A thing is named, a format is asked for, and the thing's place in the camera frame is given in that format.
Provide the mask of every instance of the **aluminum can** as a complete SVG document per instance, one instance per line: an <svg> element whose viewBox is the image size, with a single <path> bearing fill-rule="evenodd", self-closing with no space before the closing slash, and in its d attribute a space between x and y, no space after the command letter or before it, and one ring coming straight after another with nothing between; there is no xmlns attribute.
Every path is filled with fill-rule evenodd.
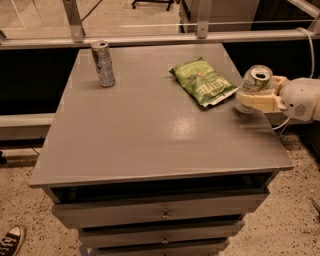
<svg viewBox="0 0 320 256"><path fill-rule="evenodd" d="M256 92L269 87L272 78L270 68L263 65L252 66L244 75L241 90L244 92Z"/></svg>
<svg viewBox="0 0 320 256"><path fill-rule="evenodd" d="M115 85L109 44L105 41L96 41L91 44L91 51L96 63L99 83L102 87Z"/></svg>
<svg viewBox="0 0 320 256"><path fill-rule="evenodd" d="M251 107L245 106L240 99L242 94L249 93L254 95L255 92L268 89L272 79L272 71L270 68L263 65L252 66L244 75L239 90L236 93L236 101L234 107L246 114L253 112Z"/></svg>

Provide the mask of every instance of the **sneaker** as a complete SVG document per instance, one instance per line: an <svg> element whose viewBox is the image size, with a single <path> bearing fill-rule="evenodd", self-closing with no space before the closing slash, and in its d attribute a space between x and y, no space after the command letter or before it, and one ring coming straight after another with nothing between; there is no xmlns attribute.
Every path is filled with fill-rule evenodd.
<svg viewBox="0 0 320 256"><path fill-rule="evenodd" d="M14 226L0 241L0 256L15 256L24 241L25 231L21 226Z"/></svg>

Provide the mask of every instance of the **drawer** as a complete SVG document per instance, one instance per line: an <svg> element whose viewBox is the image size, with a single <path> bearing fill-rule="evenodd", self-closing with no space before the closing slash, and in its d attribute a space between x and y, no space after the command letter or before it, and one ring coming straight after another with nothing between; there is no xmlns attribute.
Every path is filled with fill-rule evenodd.
<svg viewBox="0 0 320 256"><path fill-rule="evenodd" d="M79 238L87 248L169 244L179 241L234 236L243 226L242 220L214 221L212 218L205 218L151 225L140 224L138 227L137 225L127 225L103 228L98 231L80 231Z"/></svg>
<svg viewBox="0 0 320 256"><path fill-rule="evenodd" d="M265 199L266 188L132 198L53 206L54 215L74 228L165 222L253 212Z"/></svg>
<svg viewBox="0 0 320 256"><path fill-rule="evenodd" d="M128 246L114 249L96 250L100 256L180 256L217 253L228 246L228 240L203 240L167 245Z"/></svg>

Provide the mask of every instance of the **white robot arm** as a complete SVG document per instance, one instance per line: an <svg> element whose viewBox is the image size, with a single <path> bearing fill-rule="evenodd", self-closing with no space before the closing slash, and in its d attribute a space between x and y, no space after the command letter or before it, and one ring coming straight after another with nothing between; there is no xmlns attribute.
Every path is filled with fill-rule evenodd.
<svg viewBox="0 0 320 256"><path fill-rule="evenodd" d="M237 100L246 107L264 112L282 111L287 117L301 121L320 121L320 80L273 77L267 90L240 93Z"/></svg>
<svg viewBox="0 0 320 256"><path fill-rule="evenodd" d="M320 121L320 80L298 78L280 91L279 109L293 119Z"/></svg>

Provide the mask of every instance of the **chip bag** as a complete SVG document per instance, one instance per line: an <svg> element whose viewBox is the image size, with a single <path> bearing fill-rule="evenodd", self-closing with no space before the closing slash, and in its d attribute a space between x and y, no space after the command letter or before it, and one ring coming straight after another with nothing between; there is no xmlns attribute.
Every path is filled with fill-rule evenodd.
<svg viewBox="0 0 320 256"><path fill-rule="evenodd" d="M202 58L176 65L169 72L204 107L216 105L238 90Z"/></svg>

